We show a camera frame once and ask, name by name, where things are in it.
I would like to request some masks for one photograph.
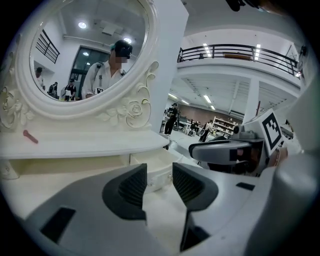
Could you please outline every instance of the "white pillar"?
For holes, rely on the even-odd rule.
[[[244,118],[242,121],[243,124],[256,116],[258,104],[259,104],[259,80],[257,78],[251,78],[248,100],[246,102]]]
[[[158,11],[159,33],[156,61],[159,67],[150,87],[152,130],[159,133],[172,80],[177,72],[177,59],[188,12],[180,0],[153,0]]]

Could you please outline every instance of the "doorway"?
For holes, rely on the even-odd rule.
[[[80,47],[73,62],[69,77],[69,81],[70,79],[74,79],[74,86],[76,88],[75,97],[77,100],[82,100],[81,91],[89,68],[95,63],[106,62],[109,60],[109,57],[109,53],[86,47]]]

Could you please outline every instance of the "carved rose decoration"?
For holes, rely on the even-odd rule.
[[[125,120],[131,128],[145,126],[151,114],[148,83],[156,77],[153,72],[158,68],[158,65],[158,62],[153,62],[145,73],[144,82],[139,82],[131,91],[131,95],[122,98],[115,108],[107,109],[97,118],[102,121],[109,121],[113,126],[116,126],[121,120]]]
[[[22,126],[25,126],[27,120],[32,120],[35,117],[28,110],[28,106],[19,101],[18,95],[19,91],[17,89],[8,91],[7,87],[4,87],[1,92],[0,124],[3,128],[14,129],[18,121]]]

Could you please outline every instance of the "balcony railing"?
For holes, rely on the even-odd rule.
[[[211,44],[180,48],[177,62],[201,59],[237,59],[262,63],[298,77],[297,61],[272,50],[243,44]]]
[[[42,52],[43,55],[46,56],[50,61],[56,64],[60,52],[51,42],[50,38],[44,30],[42,30],[35,47],[40,52]]]

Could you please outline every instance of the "ornate mirror frame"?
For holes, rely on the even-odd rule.
[[[5,79],[1,97],[2,101],[14,98],[11,100],[12,103],[22,99],[25,101],[17,113],[20,116],[22,112],[28,113],[21,121],[22,125],[27,119],[33,118],[33,112],[51,120],[70,120],[95,115],[103,121],[110,120],[112,123],[114,123],[112,120],[115,119],[113,117],[117,116],[118,119],[120,115],[126,118],[126,123],[131,128],[142,127],[148,122],[151,111],[148,81],[155,78],[153,72],[158,67],[154,59],[158,39],[158,14],[152,0],[137,1],[145,9],[148,31],[146,31],[147,38],[136,62],[120,81],[103,93],[75,102],[54,100],[41,92],[35,85],[30,65],[31,50],[37,41],[35,38],[42,31],[47,17],[71,1],[50,0],[38,7],[21,28],[16,40],[18,44],[16,52],[10,53],[11,68],[6,75],[13,80],[7,83],[8,79]]]

